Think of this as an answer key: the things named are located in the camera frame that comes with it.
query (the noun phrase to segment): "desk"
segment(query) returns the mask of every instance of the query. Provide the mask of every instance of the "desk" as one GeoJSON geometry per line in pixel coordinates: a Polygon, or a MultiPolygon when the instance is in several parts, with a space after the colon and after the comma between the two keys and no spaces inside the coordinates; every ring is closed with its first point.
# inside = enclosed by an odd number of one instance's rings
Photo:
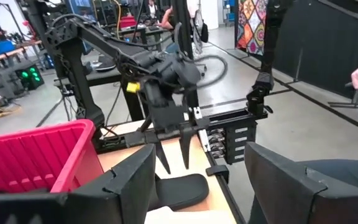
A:
{"type": "Polygon", "coordinates": [[[16,50],[12,50],[10,52],[4,53],[4,54],[0,54],[0,60],[7,59],[9,66],[13,66],[14,62],[13,62],[12,57],[15,57],[18,62],[21,62],[18,54],[22,53],[23,51],[24,51],[24,49],[16,49],[16,50]]]}
{"type": "MultiPolygon", "coordinates": [[[[112,127],[111,129],[117,134],[125,134],[135,131],[142,124],[142,122],[143,121],[121,124],[119,126],[112,127]]],[[[207,198],[203,202],[192,207],[185,208],[182,211],[197,212],[205,210],[222,210],[232,214],[231,219],[225,223],[245,223],[244,218],[241,216],[241,213],[223,178],[216,176],[206,176],[205,169],[213,166],[214,161],[211,162],[211,160],[208,158],[208,154],[204,152],[197,136],[194,136],[191,140],[190,168],[188,170],[185,169],[185,165],[181,156],[179,141],[177,138],[163,141],[162,146],[170,164],[172,174],[167,174],[161,162],[157,159],[155,171],[159,177],[166,179],[197,173],[204,175],[208,182],[209,195],[207,198]]],[[[125,158],[129,157],[140,148],[141,147],[138,146],[120,151],[100,154],[99,160],[103,169],[109,170],[111,167],[123,161],[125,158]]]]}

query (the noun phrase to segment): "yellow tag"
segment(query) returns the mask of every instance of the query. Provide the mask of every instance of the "yellow tag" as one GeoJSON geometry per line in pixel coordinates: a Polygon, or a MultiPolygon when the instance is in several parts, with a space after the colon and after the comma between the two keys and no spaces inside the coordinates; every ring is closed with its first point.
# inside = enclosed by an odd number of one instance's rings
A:
{"type": "Polygon", "coordinates": [[[140,83],[128,83],[127,91],[130,93],[136,93],[140,90],[140,83]]]}

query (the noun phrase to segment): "black bracket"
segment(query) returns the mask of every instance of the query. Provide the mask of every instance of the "black bracket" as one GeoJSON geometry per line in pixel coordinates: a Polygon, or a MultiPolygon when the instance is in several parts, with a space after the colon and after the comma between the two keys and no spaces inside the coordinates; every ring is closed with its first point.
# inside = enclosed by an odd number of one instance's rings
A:
{"type": "Polygon", "coordinates": [[[221,175],[227,184],[229,184],[229,169],[226,165],[216,165],[205,170],[206,175],[211,177],[212,175],[221,175]]]}

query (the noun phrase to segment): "white wall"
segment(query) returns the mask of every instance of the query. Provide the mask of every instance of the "white wall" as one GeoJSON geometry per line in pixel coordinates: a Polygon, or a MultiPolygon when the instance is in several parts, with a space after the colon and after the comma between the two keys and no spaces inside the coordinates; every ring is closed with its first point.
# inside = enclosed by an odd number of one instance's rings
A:
{"type": "MultiPolygon", "coordinates": [[[[15,19],[17,21],[17,24],[19,25],[20,30],[23,32],[23,34],[27,34],[29,30],[26,26],[23,25],[24,17],[16,1],[0,0],[0,3],[9,4],[9,7],[11,8],[13,15],[15,16],[15,19]]],[[[0,6],[0,26],[1,29],[6,30],[7,33],[11,33],[11,32],[20,33],[19,29],[15,25],[15,22],[11,14],[8,12],[8,10],[4,8],[4,6],[0,6]]]]}
{"type": "Polygon", "coordinates": [[[223,20],[223,0],[218,0],[218,22],[224,24],[223,20]]]}
{"type": "Polygon", "coordinates": [[[222,0],[201,0],[201,13],[208,29],[217,29],[219,27],[218,1],[222,0]]]}

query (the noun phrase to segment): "black foam pad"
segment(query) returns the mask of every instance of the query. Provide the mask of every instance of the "black foam pad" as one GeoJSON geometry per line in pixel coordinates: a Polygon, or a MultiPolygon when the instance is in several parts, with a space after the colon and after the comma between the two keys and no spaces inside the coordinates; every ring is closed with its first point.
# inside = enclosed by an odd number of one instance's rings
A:
{"type": "Polygon", "coordinates": [[[196,205],[209,194],[208,183],[201,174],[160,179],[155,187],[161,206],[168,206],[173,211],[196,205]]]}

